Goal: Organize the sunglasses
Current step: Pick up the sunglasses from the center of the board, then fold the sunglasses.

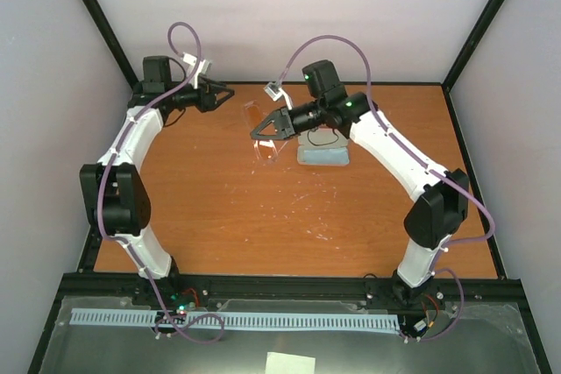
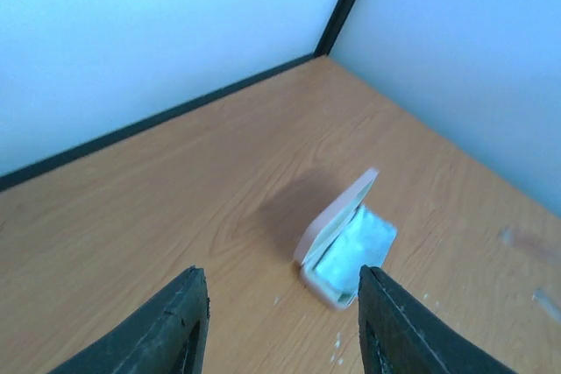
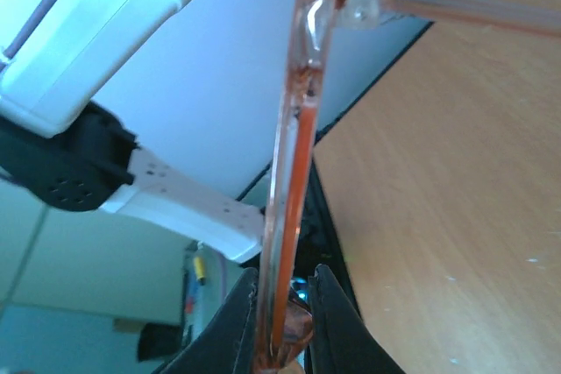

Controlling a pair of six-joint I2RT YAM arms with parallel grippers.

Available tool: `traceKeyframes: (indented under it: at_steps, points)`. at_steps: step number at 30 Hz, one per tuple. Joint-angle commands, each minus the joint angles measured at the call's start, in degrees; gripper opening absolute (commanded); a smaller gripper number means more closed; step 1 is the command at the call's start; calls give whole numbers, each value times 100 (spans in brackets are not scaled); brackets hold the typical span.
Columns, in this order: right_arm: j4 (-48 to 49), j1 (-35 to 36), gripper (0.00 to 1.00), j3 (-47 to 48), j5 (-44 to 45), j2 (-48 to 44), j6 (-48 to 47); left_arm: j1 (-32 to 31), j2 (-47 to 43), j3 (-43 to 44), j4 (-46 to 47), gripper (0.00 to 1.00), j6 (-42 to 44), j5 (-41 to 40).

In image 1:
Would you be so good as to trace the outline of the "light blue cleaning cloth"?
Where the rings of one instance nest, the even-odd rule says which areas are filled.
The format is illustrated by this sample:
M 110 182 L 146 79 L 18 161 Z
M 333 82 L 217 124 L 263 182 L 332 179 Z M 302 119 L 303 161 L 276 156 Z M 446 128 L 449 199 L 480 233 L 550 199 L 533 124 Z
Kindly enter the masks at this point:
M 303 150 L 298 159 L 307 166 L 347 166 L 350 162 L 346 148 Z

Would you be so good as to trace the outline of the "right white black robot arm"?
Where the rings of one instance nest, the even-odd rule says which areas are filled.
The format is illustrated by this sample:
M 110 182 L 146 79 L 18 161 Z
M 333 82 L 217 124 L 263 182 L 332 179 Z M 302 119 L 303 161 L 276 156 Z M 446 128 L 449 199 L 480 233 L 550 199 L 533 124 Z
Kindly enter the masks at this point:
M 268 83 L 268 96 L 286 104 L 266 116 L 251 137 L 289 140 L 324 125 L 369 152 L 394 176 L 413 202 L 404 218 L 408 245 L 392 276 L 394 299 L 407 306 L 427 289 L 437 257 L 467 217 L 468 177 L 422 153 L 369 104 L 365 93 L 349 95 L 331 61 L 314 62 L 302 74 L 312 101 L 294 106 L 280 83 Z

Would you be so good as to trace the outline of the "pink glasses case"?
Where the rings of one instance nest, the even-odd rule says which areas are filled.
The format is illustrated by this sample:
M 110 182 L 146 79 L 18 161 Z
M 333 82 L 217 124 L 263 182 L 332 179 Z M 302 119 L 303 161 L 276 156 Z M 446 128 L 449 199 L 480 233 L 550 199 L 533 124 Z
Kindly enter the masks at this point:
M 298 158 L 303 150 L 330 148 L 346 148 L 348 150 L 347 138 L 345 138 L 336 129 L 317 128 L 314 130 L 304 131 L 298 137 L 297 162 L 299 163 Z

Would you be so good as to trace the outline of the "transparent red sunglasses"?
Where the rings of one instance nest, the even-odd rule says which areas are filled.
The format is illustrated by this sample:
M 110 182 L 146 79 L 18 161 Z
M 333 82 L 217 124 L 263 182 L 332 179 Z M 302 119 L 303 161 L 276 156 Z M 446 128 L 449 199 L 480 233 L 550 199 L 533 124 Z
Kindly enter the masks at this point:
M 272 123 L 267 123 L 261 128 L 261 123 L 266 120 L 267 113 L 262 110 L 256 100 L 246 102 L 242 106 L 242 115 L 245 126 L 250 133 L 256 131 L 260 135 L 259 139 L 250 138 L 252 150 L 257 161 L 263 165 L 271 165 L 279 160 L 281 151 L 286 146 L 287 141 L 265 139 L 274 134 Z

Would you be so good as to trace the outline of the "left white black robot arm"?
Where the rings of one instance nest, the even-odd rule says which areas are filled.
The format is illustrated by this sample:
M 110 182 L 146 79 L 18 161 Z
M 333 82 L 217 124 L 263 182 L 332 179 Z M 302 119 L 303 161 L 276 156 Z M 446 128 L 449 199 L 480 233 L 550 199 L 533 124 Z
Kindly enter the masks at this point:
M 172 78 L 174 62 L 183 72 L 183 81 Z M 83 166 L 79 174 L 90 226 L 103 240 L 126 251 L 141 278 L 155 280 L 151 294 L 167 307 L 181 299 L 182 284 L 175 279 L 174 258 L 163 249 L 150 225 L 151 202 L 140 171 L 173 111 L 189 107 L 202 113 L 213 111 L 233 97 L 233 89 L 208 78 L 210 66 L 210 60 L 188 53 L 177 60 L 144 58 L 144 79 L 133 88 L 119 133 L 109 150 L 95 164 Z

